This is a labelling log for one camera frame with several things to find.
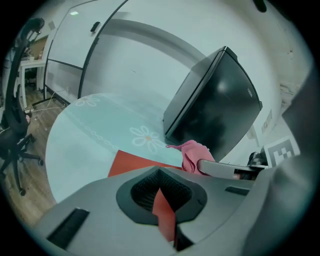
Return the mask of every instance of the flower pattern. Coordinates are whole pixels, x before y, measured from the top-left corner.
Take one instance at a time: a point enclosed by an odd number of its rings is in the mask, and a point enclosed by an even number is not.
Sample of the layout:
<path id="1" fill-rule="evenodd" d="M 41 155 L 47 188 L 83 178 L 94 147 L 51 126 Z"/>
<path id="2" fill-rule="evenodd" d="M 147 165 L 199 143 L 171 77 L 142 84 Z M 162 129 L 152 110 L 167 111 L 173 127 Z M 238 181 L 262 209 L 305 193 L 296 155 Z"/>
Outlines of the flower pattern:
<path id="1" fill-rule="evenodd" d="M 101 135 L 97 134 L 94 130 L 92 130 L 89 126 L 86 126 L 84 122 L 82 122 L 79 118 L 76 117 L 75 114 L 73 114 L 70 110 L 66 110 L 67 113 L 72 116 L 79 124 L 80 126 L 84 127 L 85 130 L 90 132 L 94 137 L 96 137 L 99 141 L 102 141 L 105 145 L 112 147 L 116 152 L 119 150 L 119 148 L 116 145 L 112 145 L 110 141 L 104 139 Z"/>
<path id="2" fill-rule="evenodd" d="M 98 98 L 93 98 L 92 95 L 88 95 L 88 96 L 84 96 L 80 99 L 78 99 L 76 102 L 75 102 L 75 105 L 77 107 L 81 107 L 85 104 L 88 104 L 90 107 L 96 107 L 97 106 L 97 102 L 99 102 L 100 99 Z"/>
<path id="3" fill-rule="evenodd" d="M 146 144 L 151 153 L 156 154 L 158 152 L 157 147 L 164 148 L 165 144 L 158 140 L 159 134 L 157 132 L 150 132 L 145 126 L 141 126 L 140 129 L 130 128 L 130 132 L 137 137 L 132 140 L 132 144 L 137 147 L 142 147 Z"/>

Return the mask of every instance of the cable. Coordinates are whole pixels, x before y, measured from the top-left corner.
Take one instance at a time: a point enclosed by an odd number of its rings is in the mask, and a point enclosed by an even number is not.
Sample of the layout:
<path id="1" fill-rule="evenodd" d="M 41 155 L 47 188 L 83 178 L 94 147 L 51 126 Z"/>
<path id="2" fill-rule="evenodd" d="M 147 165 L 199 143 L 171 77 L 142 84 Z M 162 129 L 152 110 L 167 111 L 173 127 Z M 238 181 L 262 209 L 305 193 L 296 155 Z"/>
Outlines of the cable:
<path id="1" fill-rule="evenodd" d="M 2 134 L 4 131 L 8 130 L 10 127 L 8 127 L 7 129 L 4 129 L 2 131 L 0 131 L 0 134 Z"/>
<path id="2" fill-rule="evenodd" d="M 46 110 L 53 109 L 53 107 L 48 108 L 49 105 L 50 105 L 50 102 L 51 102 L 51 100 L 52 100 L 52 98 L 53 98 L 53 96 L 55 95 L 55 93 L 63 92 L 63 91 L 65 91 L 65 90 L 66 90 L 66 89 L 54 91 L 53 94 L 52 94 L 52 96 L 51 96 L 51 98 L 50 98 L 50 100 L 49 100 L 49 103 L 48 103 L 48 105 L 45 107 L 45 109 L 36 110 L 36 111 L 41 111 L 41 110 L 42 110 L 42 112 L 41 112 L 41 114 L 40 114 L 38 117 L 36 117 L 34 120 L 35 120 L 35 121 L 36 121 L 36 120 L 39 120 L 40 117 L 42 116 L 42 114 L 43 114 Z"/>
<path id="3" fill-rule="evenodd" d="M 61 107 L 49 107 L 49 108 L 34 110 L 34 111 L 31 111 L 31 113 L 38 112 L 38 111 L 41 111 L 41 110 L 45 111 L 45 110 L 53 110 L 53 109 L 62 109 L 62 108 L 64 108 L 64 107 L 66 107 L 66 106 L 63 105 L 63 106 L 61 106 Z"/>

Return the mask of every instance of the chair wheel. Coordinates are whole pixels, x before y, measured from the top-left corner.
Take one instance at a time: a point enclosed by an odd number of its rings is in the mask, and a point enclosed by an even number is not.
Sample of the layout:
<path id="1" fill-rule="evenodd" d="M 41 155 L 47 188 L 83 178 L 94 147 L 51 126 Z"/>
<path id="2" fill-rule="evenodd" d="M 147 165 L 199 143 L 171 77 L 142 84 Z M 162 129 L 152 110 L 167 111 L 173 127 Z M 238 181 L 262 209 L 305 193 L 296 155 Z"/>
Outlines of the chair wheel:
<path id="1" fill-rule="evenodd" d="M 19 191 L 19 194 L 20 194 L 20 196 L 24 196 L 25 194 L 26 194 L 26 191 L 24 190 L 24 189 L 21 189 L 20 191 Z"/>

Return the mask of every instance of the white curved wall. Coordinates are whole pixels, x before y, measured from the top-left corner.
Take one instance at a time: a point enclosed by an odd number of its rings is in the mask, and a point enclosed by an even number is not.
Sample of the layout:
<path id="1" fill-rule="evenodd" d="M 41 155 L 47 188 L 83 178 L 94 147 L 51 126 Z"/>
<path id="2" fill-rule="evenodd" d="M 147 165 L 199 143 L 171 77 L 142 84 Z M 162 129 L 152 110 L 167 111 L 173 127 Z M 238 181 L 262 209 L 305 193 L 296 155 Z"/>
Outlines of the white curved wall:
<path id="1" fill-rule="evenodd" d="M 223 1 L 250 24 L 265 42 L 278 75 L 283 105 L 290 104 L 314 65 L 312 53 L 302 35 L 291 21 L 267 1 L 265 13 L 257 11 L 252 0 Z"/>
<path id="2" fill-rule="evenodd" d="M 33 15 L 33 18 L 42 18 L 44 20 L 44 26 L 41 29 L 41 34 L 37 37 L 37 40 L 48 37 L 45 43 L 45 47 L 42 54 L 42 59 L 46 60 L 49 53 L 49 48 L 52 40 L 54 39 L 57 29 L 69 9 L 74 6 L 81 5 L 94 0 L 47 0 Z M 53 22 L 54 29 L 51 30 L 49 23 Z"/>
<path id="3" fill-rule="evenodd" d="M 263 102 L 263 109 L 253 126 L 259 143 L 264 142 L 279 116 L 280 86 L 266 42 L 241 13 L 219 0 L 130 0 L 114 18 L 167 31 L 198 49 L 204 56 L 222 46 L 230 47 Z M 158 91 L 162 102 L 165 102 L 159 107 L 165 109 L 189 69 L 185 63 L 152 45 L 119 34 L 108 34 L 107 25 L 90 59 L 83 95 L 93 93 L 97 88 L 101 92 L 117 90 L 119 93 L 122 86 L 151 98 L 152 93 Z M 262 133 L 270 110 L 273 118 Z M 234 159 L 232 155 L 238 154 L 238 149 L 245 148 L 247 144 L 248 138 L 245 136 L 229 154 L 230 159 Z"/>

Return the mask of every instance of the wooden floor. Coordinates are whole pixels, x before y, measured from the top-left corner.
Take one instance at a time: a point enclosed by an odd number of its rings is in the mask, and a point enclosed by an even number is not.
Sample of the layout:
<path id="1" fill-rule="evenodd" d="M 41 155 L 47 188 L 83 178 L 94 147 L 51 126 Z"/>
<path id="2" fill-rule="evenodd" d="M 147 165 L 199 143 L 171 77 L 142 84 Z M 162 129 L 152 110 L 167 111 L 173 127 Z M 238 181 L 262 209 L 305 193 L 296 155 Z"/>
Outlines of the wooden floor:
<path id="1" fill-rule="evenodd" d="M 26 98 L 28 107 L 31 108 L 31 104 L 42 100 L 43 95 L 39 91 L 27 88 Z M 49 101 L 37 105 L 36 110 L 45 109 L 48 103 Z M 48 135 L 58 114 L 63 110 L 59 108 L 61 106 L 63 105 L 58 101 L 52 100 L 49 108 L 58 109 L 48 109 L 43 113 L 37 111 L 32 114 L 28 134 L 31 133 L 36 138 L 36 142 L 29 143 L 27 153 L 38 155 L 45 160 Z M 12 164 L 4 171 L 6 178 L 1 181 L 1 184 L 16 215 L 32 227 L 47 210 L 56 204 L 56 201 L 50 190 L 45 165 L 39 166 L 37 160 L 24 159 L 23 162 L 18 163 L 18 169 L 21 187 L 26 190 L 25 196 L 19 195 Z"/>

